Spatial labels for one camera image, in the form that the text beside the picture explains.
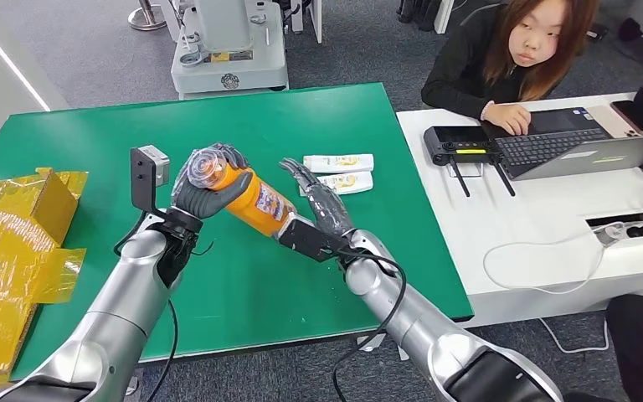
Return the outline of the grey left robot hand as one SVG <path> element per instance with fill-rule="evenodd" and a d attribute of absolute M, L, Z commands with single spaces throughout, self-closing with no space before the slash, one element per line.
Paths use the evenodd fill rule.
<path fill-rule="evenodd" d="M 202 152 L 213 152 L 234 171 L 238 171 L 239 175 L 220 190 L 200 188 L 191 183 L 195 177 L 191 170 L 194 163 L 201 161 Z M 248 160 L 235 147 L 216 142 L 205 148 L 194 149 L 175 178 L 171 194 L 172 206 L 198 219 L 209 218 L 239 198 L 249 188 L 252 178 Z"/>

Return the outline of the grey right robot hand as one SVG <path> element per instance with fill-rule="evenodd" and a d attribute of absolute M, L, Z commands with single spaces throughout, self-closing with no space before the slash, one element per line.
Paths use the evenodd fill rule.
<path fill-rule="evenodd" d="M 347 236 L 356 229 L 340 197 L 307 167 L 290 157 L 284 157 L 279 166 L 286 170 L 303 190 L 315 215 L 316 227 L 320 231 L 330 235 Z"/>

